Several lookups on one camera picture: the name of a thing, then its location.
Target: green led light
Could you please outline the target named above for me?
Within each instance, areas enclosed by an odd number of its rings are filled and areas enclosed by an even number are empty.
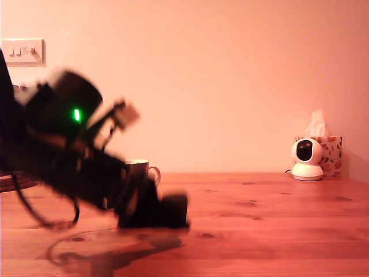
[[[80,116],[80,111],[79,111],[79,109],[75,109],[75,110],[74,110],[74,119],[75,119],[76,121],[80,121],[80,120],[81,120],[81,116]]]

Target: floral tissue box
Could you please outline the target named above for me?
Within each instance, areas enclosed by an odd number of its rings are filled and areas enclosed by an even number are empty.
[[[323,150],[323,157],[319,162],[324,176],[333,177],[341,174],[342,166],[342,137],[295,137],[295,142],[301,139],[310,138],[320,143]]]

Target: security camera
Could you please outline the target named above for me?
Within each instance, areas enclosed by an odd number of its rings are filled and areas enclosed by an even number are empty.
[[[298,140],[292,147],[292,157],[296,164],[292,175],[296,180],[317,181],[322,179],[323,170],[318,164],[323,150],[319,142],[311,138]]]

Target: mug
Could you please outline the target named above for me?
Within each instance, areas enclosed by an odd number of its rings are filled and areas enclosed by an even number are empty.
[[[156,172],[155,184],[159,186],[161,180],[160,170],[156,166],[150,166],[148,160],[125,160],[126,165],[129,166],[129,172],[132,174],[146,174],[149,175],[149,170],[154,169]]]

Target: wood grain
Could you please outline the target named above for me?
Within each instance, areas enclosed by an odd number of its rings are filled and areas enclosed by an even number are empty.
[[[82,203],[76,227],[54,232],[1,193],[1,276],[369,276],[369,184],[188,173],[163,174],[158,190],[188,192],[190,230],[118,230]],[[49,220],[73,218],[50,188],[23,191]]]

